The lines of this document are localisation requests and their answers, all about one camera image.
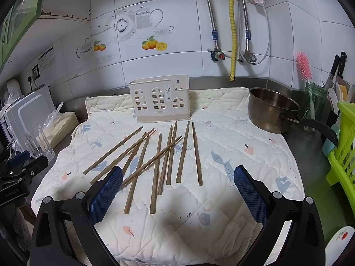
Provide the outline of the clear glass cup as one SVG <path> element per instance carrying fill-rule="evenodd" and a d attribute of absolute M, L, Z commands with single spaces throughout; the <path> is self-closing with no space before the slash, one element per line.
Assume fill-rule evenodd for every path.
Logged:
<path fill-rule="evenodd" d="M 48 163 L 53 160 L 55 153 L 40 125 L 35 126 L 31 131 L 27 132 L 25 138 L 25 145 L 32 157 L 39 158 L 40 156 L 45 156 Z"/>

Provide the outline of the bagged stack of napkins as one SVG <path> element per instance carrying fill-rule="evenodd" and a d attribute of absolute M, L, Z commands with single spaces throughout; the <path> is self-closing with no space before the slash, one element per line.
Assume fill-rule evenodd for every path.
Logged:
<path fill-rule="evenodd" d="M 47 141 L 54 149 L 79 124 L 74 112 L 53 111 L 41 127 Z"/>

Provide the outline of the lime green plastic rack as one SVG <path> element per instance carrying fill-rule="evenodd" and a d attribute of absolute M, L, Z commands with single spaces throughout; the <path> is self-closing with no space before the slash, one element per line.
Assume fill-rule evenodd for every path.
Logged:
<path fill-rule="evenodd" d="M 350 203 L 355 210 L 354 191 L 354 137 L 355 114 L 354 103 L 340 101 L 337 103 L 340 110 L 339 145 L 328 155 L 331 169 L 326 175 L 329 185 L 340 183 Z"/>

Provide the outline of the white quilted patterned mat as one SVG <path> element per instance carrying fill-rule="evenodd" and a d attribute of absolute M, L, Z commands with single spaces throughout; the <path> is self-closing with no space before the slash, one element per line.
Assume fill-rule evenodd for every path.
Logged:
<path fill-rule="evenodd" d="M 175 124 L 173 156 L 149 167 L 135 187 L 119 191 L 96 230 L 122 265 L 234 265 L 258 236 L 257 223 L 233 182 L 241 165 L 271 191 L 305 197 L 297 162 L 283 136 L 248 118 L 246 88 L 192 90 L 191 120 Z M 122 152 L 150 133 L 135 156 L 118 165 L 126 174 L 147 162 L 170 138 L 172 122 L 138 123 L 130 95 L 89 97 L 88 118 L 72 134 L 31 199 L 38 212 L 86 191 Z"/>

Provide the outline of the green glass jar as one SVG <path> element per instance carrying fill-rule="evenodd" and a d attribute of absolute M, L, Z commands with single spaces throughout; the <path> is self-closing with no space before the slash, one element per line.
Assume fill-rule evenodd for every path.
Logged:
<path fill-rule="evenodd" d="M 307 81 L 304 87 L 300 117 L 321 121 L 326 98 L 327 91 L 323 87 Z"/>

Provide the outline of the green cabinet door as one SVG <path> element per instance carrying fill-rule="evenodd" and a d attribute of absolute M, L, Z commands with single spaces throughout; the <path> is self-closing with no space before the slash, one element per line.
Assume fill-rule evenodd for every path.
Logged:
<path fill-rule="evenodd" d="M 16 0 L 1 24 L 1 70 L 20 39 L 40 17 L 43 0 Z"/>

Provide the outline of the cream plastic utensil holder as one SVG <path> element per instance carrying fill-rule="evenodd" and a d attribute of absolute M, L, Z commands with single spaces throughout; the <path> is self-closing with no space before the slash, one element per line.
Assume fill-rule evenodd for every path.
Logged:
<path fill-rule="evenodd" d="M 158 76 L 129 83 L 135 116 L 140 123 L 180 121 L 191 118 L 189 77 Z"/>

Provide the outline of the pink bottle brush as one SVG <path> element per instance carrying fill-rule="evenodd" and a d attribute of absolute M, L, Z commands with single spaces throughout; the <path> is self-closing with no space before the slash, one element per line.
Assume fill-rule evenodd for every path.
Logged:
<path fill-rule="evenodd" d="M 302 74 L 302 80 L 309 81 L 313 78 L 310 70 L 308 56 L 304 52 L 299 52 L 296 55 L 296 62 Z"/>

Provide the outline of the steel angle valve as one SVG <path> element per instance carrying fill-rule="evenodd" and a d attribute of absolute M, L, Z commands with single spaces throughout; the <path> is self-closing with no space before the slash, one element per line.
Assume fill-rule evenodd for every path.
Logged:
<path fill-rule="evenodd" d="M 251 53 L 251 51 L 249 51 L 249 50 L 241 51 L 241 53 L 240 53 L 240 58 L 241 58 L 244 62 L 247 62 L 247 63 L 249 63 L 249 64 L 255 64 L 256 61 L 257 61 L 256 55 L 254 55 L 253 53 Z"/>

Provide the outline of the black handled kitchen knife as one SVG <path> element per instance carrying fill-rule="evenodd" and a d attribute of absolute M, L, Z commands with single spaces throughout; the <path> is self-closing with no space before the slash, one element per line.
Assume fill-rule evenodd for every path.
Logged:
<path fill-rule="evenodd" d="M 347 61 L 347 54 L 344 51 L 342 51 L 340 55 L 335 56 L 336 75 L 341 79 L 343 78 L 346 61 Z"/>

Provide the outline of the red handled water valve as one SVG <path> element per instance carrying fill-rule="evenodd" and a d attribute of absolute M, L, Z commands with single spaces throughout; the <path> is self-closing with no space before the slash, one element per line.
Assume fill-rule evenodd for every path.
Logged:
<path fill-rule="evenodd" d="M 222 51 L 218 51 L 215 49 L 207 49 L 207 51 L 211 54 L 211 59 L 213 61 L 224 61 L 226 58 L 231 59 L 231 56 L 226 55 Z"/>

